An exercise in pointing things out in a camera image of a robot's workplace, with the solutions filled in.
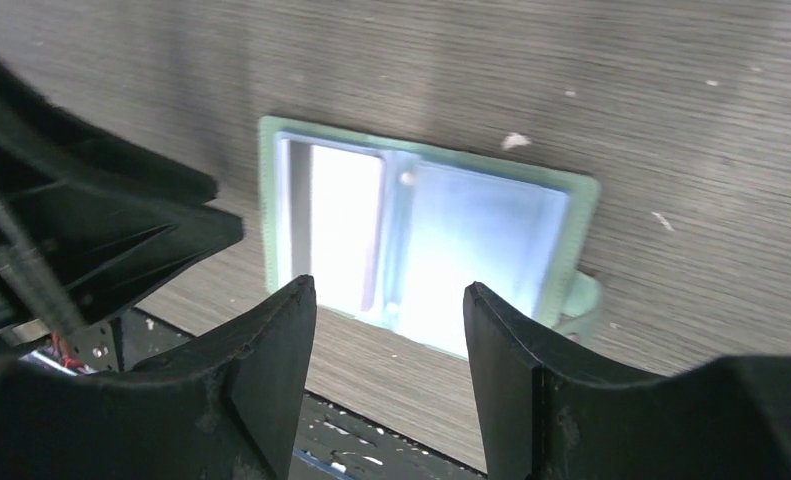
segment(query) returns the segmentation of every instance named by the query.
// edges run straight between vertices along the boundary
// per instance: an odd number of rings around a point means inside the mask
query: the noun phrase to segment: wooden surface
[[[248,239],[144,305],[192,332],[265,296],[256,121],[279,114],[596,175],[601,353],[791,353],[791,0],[0,0],[0,54],[224,182]],[[323,315],[309,388],[484,464],[463,362]]]

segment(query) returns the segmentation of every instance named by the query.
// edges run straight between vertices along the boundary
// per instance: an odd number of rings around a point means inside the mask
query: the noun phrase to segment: debris
[[[664,217],[663,215],[661,215],[661,214],[659,214],[657,212],[651,212],[651,214],[654,215],[654,218],[656,218],[657,220],[660,221],[660,225],[663,225],[663,228],[665,228],[666,230],[668,230],[670,232],[674,232],[675,231],[675,229],[672,228],[672,224],[669,223],[668,220],[666,220],[666,217]]]
[[[516,147],[526,147],[530,145],[530,143],[530,139],[526,136],[522,135],[521,133],[513,132],[507,135],[504,141],[501,142],[501,149],[510,150]]]

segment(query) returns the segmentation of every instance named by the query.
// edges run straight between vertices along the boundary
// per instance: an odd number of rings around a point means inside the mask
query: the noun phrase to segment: gray wood tabletop
[[[256,124],[278,114],[595,175],[600,353],[791,353],[791,0],[0,0],[0,55],[222,181],[247,239],[143,305],[186,330],[266,296]],[[308,387],[484,466],[465,362],[322,314]]]

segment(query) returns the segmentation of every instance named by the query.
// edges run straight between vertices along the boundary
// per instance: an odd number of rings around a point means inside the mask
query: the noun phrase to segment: wood grain
[[[0,0],[0,54],[223,181],[248,238],[144,305],[187,330],[265,296],[256,120],[279,114],[596,175],[605,355],[791,353],[791,0]],[[321,315],[308,384],[484,465],[464,362]]]

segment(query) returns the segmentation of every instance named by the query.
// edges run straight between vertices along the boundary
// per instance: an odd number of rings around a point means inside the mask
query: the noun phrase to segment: paint chip
[[[666,220],[666,217],[664,217],[662,214],[657,213],[657,212],[651,212],[651,214],[654,215],[654,218],[656,218],[657,220],[660,221],[660,225],[663,225],[663,228],[665,228],[666,230],[668,230],[670,232],[674,232],[675,231],[675,229],[672,228],[672,224],[669,223],[669,221]]]
[[[521,133],[512,132],[501,142],[501,150],[510,150],[516,147],[526,147],[530,145],[530,139]]]

